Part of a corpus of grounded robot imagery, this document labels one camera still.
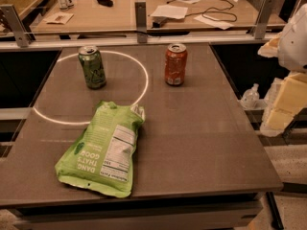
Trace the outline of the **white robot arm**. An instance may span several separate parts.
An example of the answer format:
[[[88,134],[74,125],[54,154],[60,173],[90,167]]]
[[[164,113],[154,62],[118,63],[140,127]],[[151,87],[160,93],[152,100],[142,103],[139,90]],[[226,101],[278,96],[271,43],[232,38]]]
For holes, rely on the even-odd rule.
[[[307,5],[289,20],[283,31],[263,45],[258,54],[277,57],[280,66],[290,71],[283,80],[275,78],[265,96],[266,107],[260,131],[274,137],[307,106]]]

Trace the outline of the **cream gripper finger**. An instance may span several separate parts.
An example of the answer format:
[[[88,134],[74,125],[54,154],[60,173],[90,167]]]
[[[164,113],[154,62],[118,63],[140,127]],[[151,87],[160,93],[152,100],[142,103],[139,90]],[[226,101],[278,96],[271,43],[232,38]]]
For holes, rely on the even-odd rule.
[[[276,58],[280,37],[281,33],[275,35],[272,39],[259,48],[257,54],[264,58]]]
[[[271,130],[284,130],[306,106],[307,75],[291,72],[278,85],[272,85],[264,112],[264,126]]]

